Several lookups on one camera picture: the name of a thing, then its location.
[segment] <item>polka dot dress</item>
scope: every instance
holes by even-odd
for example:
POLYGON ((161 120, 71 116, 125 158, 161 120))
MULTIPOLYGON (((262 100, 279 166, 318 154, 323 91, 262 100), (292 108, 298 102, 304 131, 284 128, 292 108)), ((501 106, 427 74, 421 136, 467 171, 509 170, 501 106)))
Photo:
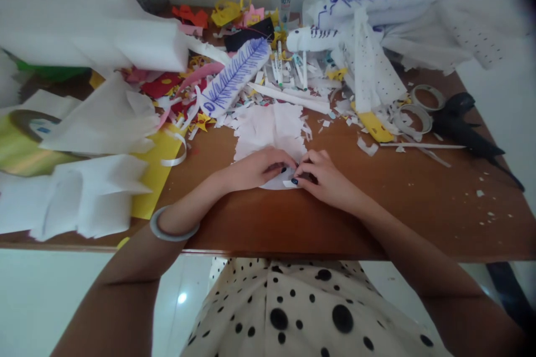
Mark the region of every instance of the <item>polka dot dress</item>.
POLYGON ((184 357, 450 356, 354 261, 216 258, 210 280, 184 357))

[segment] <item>pink paper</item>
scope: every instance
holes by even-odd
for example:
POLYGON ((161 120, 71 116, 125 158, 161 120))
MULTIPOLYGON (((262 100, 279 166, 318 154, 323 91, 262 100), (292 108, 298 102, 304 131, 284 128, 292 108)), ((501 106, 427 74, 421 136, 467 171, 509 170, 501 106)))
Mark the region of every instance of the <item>pink paper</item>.
POLYGON ((193 25, 179 24, 179 29, 187 35, 197 35, 199 37, 203 36, 203 28, 196 27, 193 25))
POLYGON ((179 90, 175 93, 174 99, 177 94, 181 93, 184 88, 192 85, 194 82, 199 81, 201 78, 205 78, 208 75, 219 74, 225 66, 218 62, 205 64, 203 67, 198 68, 196 71, 188 75, 188 77, 180 84, 179 90))

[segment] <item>yellow paper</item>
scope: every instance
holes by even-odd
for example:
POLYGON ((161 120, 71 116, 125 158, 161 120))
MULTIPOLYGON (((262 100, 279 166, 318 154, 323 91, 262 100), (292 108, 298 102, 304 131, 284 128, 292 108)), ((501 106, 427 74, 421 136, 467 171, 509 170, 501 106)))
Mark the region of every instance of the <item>yellow paper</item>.
POLYGON ((185 136, 188 128, 184 129, 184 131, 179 131, 173 124, 164 123, 156 134, 148 137, 155 142, 153 149, 147 153, 132 154, 138 159, 149 163, 140 181, 152 189, 152 193, 150 194, 135 195, 132 198, 132 216, 134 218, 147 220, 151 218, 171 170, 171 167, 162 166, 160 161, 162 159, 175 159, 182 145, 180 141, 166 134, 165 129, 185 136))

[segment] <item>pink paper strip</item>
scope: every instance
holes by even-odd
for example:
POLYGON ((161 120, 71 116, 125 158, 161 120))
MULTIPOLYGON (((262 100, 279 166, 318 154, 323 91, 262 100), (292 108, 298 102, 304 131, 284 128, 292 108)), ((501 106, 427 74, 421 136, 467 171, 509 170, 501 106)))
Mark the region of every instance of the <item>pink paper strip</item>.
POLYGON ((194 82, 199 81, 201 78, 205 78, 208 75, 213 74, 219 74, 220 71, 223 70, 225 66, 218 62, 212 62, 205 64, 203 67, 198 68, 196 71, 188 75, 188 77, 183 81, 182 84, 180 84, 179 90, 175 93, 175 97, 177 94, 181 93, 184 88, 186 88, 189 85, 192 85, 194 82))

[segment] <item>masking tape roll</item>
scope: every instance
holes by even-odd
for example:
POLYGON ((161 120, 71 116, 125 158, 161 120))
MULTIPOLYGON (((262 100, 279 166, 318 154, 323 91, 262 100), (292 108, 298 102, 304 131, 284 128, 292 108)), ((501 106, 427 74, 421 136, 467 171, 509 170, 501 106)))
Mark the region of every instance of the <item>masking tape roll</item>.
POLYGON ((441 109, 443 109, 445 107, 445 97, 443 96, 443 94, 441 92, 439 92, 436 88, 434 88, 433 86, 430 86, 430 85, 426 85, 426 84, 417 85, 411 91, 410 96, 411 96, 411 101, 413 102, 413 104, 422 107, 427 112, 437 112, 438 110, 441 110, 441 109), (417 99, 416 92, 418 90, 423 90, 423 91, 431 93, 437 99, 437 107, 436 108, 431 108, 429 106, 426 106, 426 105, 422 104, 419 101, 419 99, 417 99))
POLYGON ((417 106, 415 104, 405 104, 400 109, 398 109, 398 111, 393 117, 393 123, 404 134, 407 134, 412 137, 414 137, 415 135, 418 136, 419 134, 426 134, 427 132, 430 132, 432 130, 432 117, 430 117, 426 110, 424 110, 421 106, 417 106), (411 112, 420 119, 420 121, 423 123, 422 131, 417 131, 416 129, 406 125, 406 123, 402 121, 401 113, 403 111, 411 112))

